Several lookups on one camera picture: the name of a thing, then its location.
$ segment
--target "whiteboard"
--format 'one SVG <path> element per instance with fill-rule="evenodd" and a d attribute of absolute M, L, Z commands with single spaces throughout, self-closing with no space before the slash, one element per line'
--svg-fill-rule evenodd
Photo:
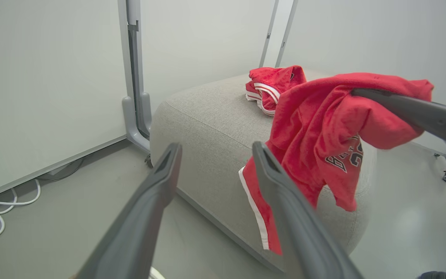
<path fill-rule="evenodd" d="M 274 0 L 140 3 L 144 90 L 153 112 L 171 94 L 259 66 Z"/>
<path fill-rule="evenodd" d="M 428 79 L 446 104 L 446 1 L 299 1 L 281 67 Z M 415 140 L 446 152 L 430 134 Z"/>
<path fill-rule="evenodd" d="M 121 139 L 126 95 L 117 0 L 0 0 L 0 187 Z"/>

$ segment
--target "white stripe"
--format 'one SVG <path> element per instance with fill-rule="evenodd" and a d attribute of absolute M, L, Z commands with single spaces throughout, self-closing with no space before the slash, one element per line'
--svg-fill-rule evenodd
<path fill-rule="evenodd" d="M 278 92 L 278 90 L 274 89 L 273 87 L 263 84 L 263 83 L 255 83 L 254 84 L 254 88 L 255 87 L 261 87 L 261 88 L 265 88 L 266 90 L 269 90 L 272 95 L 274 95 L 276 97 L 276 103 L 278 103 L 278 99 L 280 99 L 280 93 Z"/>
<path fill-rule="evenodd" d="M 245 95 L 245 97 L 248 101 L 256 101 L 255 99 L 249 99 L 248 96 L 258 98 L 259 100 L 261 100 L 261 96 L 258 93 L 248 91 Z"/>
<path fill-rule="evenodd" d="M 269 250 L 268 231 L 266 230 L 266 225 L 264 224 L 264 219 L 262 218 L 261 213 L 257 209 L 257 205 L 254 202 L 254 200 L 252 199 L 251 193 L 249 192 L 249 188 L 247 187 L 247 183 L 245 182 L 245 178 L 244 178 L 244 174 L 243 174 L 244 168 L 241 168 L 238 171 L 238 176 L 240 177 L 240 182 L 242 183 L 242 187 L 244 187 L 244 191 L 247 194 L 247 198 L 249 200 L 249 203 L 251 204 L 251 208 L 254 212 L 254 215 L 256 216 L 257 226 L 259 228 L 259 233 L 261 234 L 262 248 L 264 250 Z"/>
<path fill-rule="evenodd" d="M 263 94 L 263 92 L 266 92 L 274 101 L 275 104 L 278 104 L 278 100 L 276 99 L 276 97 L 273 95 L 273 93 L 271 93 L 270 90 L 266 90 L 264 88 L 260 88 L 260 87 L 256 87 L 257 90 L 259 90 L 259 92 L 261 93 L 261 95 Z"/>

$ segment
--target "red fabric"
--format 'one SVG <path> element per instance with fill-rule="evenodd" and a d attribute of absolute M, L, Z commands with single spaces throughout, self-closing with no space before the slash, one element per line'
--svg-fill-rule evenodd
<path fill-rule="evenodd" d="M 287 68 L 258 68 L 249 73 L 252 79 L 245 85 L 248 101 L 257 101 L 267 115 L 274 115 L 280 95 L 290 88 L 306 82 L 301 66 Z"/>
<path fill-rule="evenodd" d="M 397 76 L 340 74 L 297 85 L 281 95 L 266 145 L 314 208 L 321 189 L 328 184 L 338 206 L 356 209 L 354 194 L 363 154 L 359 136 L 375 148 L 389 149 L 422 133 L 380 104 L 350 95 L 352 88 L 388 90 L 430 101 L 433 85 Z M 267 245 L 281 254 L 253 158 L 244 167 L 243 177 L 266 224 Z"/>

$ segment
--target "gray fabric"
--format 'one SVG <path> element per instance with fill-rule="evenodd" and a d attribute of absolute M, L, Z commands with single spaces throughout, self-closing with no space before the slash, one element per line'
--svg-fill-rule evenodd
<path fill-rule="evenodd" d="M 321 74 L 305 71 L 308 80 Z M 280 256 L 262 249 L 259 229 L 238 171 L 251 157 L 254 141 L 269 139 L 272 117 L 245 98 L 249 78 L 237 76 L 204 84 L 172 95 L 157 109 L 151 127 L 151 152 L 156 163 L 171 142 L 184 149 L 178 187 L 199 205 L 206 217 L 258 260 L 283 270 Z M 320 194 L 317 212 L 333 235 L 352 252 L 368 221 L 369 186 L 376 150 L 363 144 L 364 160 L 356 193 L 358 210 L 346 212 L 335 205 L 331 191 Z"/>

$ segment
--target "floor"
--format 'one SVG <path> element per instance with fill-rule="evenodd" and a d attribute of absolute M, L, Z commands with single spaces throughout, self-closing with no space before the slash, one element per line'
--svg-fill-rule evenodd
<path fill-rule="evenodd" d="M 446 183 L 441 162 L 403 145 L 378 152 L 373 213 L 351 258 L 366 278 L 446 271 Z M 66 279 L 77 272 L 147 176 L 145 154 L 126 141 L 88 157 L 72 176 L 42 183 L 32 205 L 3 217 L 0 278 Z M 21 201 L 34 183 L 17 187 Z M 167 279 L 283 278 L 249 256 L 178 196 L 165 209 L 153 266 Z"/>

